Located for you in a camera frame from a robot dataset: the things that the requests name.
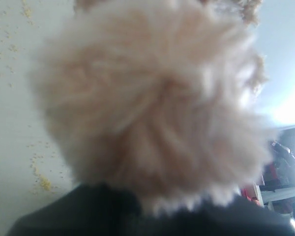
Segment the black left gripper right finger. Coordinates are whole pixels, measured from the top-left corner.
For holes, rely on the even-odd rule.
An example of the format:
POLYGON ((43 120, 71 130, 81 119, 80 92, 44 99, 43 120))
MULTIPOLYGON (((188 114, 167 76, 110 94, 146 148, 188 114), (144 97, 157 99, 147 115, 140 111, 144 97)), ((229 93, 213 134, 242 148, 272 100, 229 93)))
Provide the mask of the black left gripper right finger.
POLYGON ((204 202, 195 211, 146 220, 144 236, 295 236, 295 220, 237 196, 226 207, 204 202))

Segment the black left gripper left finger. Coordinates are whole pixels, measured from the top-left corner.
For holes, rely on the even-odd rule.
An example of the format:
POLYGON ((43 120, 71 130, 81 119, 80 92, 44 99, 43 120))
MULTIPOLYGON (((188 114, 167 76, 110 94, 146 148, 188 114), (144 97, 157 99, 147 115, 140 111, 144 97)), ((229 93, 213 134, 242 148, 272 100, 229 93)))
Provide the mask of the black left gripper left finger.
POLYGON ((133 194, 106 184, 80 185, 64 197, 19 218, 9 236, 119 236, 141 207, 133 194))

